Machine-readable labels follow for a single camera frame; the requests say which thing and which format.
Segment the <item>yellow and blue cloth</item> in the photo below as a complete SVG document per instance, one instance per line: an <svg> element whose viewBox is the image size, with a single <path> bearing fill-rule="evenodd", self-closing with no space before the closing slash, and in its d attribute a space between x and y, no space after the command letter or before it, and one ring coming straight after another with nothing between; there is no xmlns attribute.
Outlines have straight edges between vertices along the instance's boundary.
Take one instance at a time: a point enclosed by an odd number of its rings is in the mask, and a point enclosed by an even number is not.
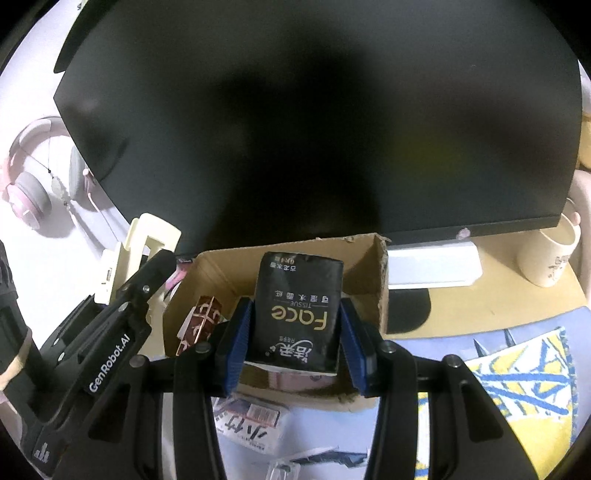
<svg viewBox="0 0 591 480"><path fill-rule="evenodd" d="M564 328L466 362L519 438L539 478L545 478L574 441L576 375ZM415 478L427 480L429 413L419 394Z"/></svg>

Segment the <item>black tissue pack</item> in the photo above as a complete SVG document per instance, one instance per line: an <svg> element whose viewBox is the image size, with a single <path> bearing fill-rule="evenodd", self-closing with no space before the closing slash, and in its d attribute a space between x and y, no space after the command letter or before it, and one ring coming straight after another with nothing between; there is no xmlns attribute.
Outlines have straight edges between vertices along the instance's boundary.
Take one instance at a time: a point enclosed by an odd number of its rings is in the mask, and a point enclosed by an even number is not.
<svg viewBox="0 0 591 480"><path fill-rule="evenodd" d="M247 363L273 372L336 375L342 284L340 260L265 253Z"/></svg>

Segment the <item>blue gripper pad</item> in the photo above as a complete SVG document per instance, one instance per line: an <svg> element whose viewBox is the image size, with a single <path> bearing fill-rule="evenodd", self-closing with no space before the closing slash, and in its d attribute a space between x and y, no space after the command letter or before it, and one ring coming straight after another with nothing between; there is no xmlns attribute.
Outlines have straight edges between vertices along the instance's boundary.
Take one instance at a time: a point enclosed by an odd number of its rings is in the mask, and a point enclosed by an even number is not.
<svg viewBox="0 0 591 480"><path fill-rule="evenodd" d="M341 299L340 344L345 352L353 386L365 397L373 397L377 372L377 355L369 335L350 299Z"/></svg>
<svg viewBox="0 0 591 480"><path fill-rule="evenodd" d="M254 302L242 297L228 322L215 354L216 376L225 396L236 390L244 366Z"/></svg>

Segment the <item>white mug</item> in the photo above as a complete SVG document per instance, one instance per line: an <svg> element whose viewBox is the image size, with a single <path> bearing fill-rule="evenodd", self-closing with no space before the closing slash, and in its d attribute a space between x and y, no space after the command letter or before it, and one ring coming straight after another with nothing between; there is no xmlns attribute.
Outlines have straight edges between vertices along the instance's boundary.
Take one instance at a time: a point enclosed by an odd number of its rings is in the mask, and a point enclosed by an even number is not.
<svg viewBox="0 0 591 480"><path fill-rule="evenodd" d="M574 225L565 214L554 228L529 233L517 253L517 264L530 282L539 287L551 287L558 282L581 237L581 227Z"/></svg>

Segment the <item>monitor stand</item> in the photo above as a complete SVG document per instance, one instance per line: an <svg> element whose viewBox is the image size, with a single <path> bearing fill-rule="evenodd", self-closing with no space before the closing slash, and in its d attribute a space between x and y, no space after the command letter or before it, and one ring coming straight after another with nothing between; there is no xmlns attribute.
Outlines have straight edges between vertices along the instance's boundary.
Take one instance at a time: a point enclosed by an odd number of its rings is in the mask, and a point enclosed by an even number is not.
<svg viewBox="0 0 591 480"><path fill-rule="evenodd" d="M387 333L406 333L419 328L431 313L427 288L390 290L388 295Z"/></svg>
<svg viewBox="0 0 591 480"><path fill-rule="evenodd" d="M388 329L419 328L431 313L429 288L472 285L482 275L470 239L388 247Z"/></svg>

